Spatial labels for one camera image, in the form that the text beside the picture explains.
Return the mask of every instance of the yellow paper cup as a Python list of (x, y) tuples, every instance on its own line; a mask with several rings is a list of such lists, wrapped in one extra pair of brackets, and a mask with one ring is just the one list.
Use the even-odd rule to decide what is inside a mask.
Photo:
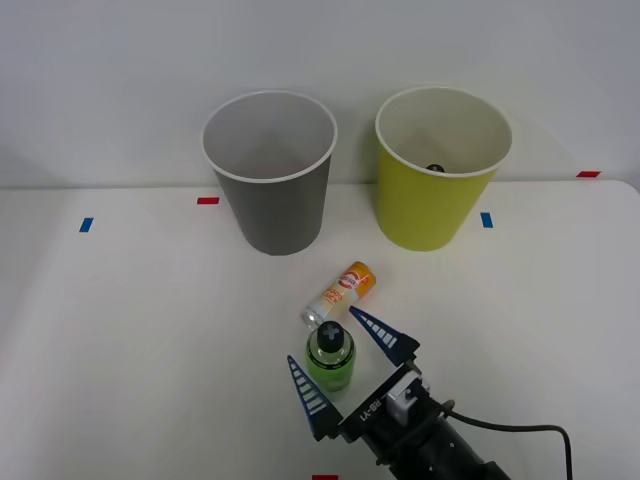
[(450, 88), (397, 93), (380, 107), (376, 134), (378, 224), (417, 251), (449, 243), (511, 147), (500, 112)]

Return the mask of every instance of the gray paper cup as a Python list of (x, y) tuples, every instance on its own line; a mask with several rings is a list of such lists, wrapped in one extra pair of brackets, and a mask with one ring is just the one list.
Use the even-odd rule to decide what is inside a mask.
[(289, 255), (318, 236), (337, 136), (331, 112), (295, 92), (249, 93), (213, 113), (204, 151), (256, 250)]

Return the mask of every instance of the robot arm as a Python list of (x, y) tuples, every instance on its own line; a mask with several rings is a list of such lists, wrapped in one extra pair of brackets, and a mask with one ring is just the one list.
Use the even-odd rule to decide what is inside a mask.
[(495, 462), (484, 463), (447, 422), (447, 416), (501, 431), (555, 430), (565, 440), (567, 479), (571, 447), (566, 432), (553, 425), (510, 427), (469, 419), (429, 395), (429, 385), (413, 364), (420, 344), (368, 313), (351, 307), (352, 315), (398, 369), (346, 419), (322, 394), (292, 357), (289, 368), (313, 436), (341, 435), (348, 443), (362, 438), (398, 480), (510, 480)]

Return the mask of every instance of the blue tape marker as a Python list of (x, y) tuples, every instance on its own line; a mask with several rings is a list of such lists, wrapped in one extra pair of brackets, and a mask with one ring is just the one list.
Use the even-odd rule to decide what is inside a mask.
[(482, 226), (484, 228), (493, 228), (493, 222), (491, 221), (491, 214), (489, 212), (481, 212)]
[(93, 217), (87, 217), (82, 221), (82, 225), (80, 226), (80, 233), (87, 233), (91, 228), (91, 224), (93, 223)]

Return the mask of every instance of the green bottle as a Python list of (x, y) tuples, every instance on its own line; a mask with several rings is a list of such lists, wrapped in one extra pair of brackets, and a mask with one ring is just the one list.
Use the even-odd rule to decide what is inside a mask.
[(349, 385), (355, 360), (353, 338), (338, 322), (324, 322), (309, 336), (307, 371), (326, 393), (340, 392)]

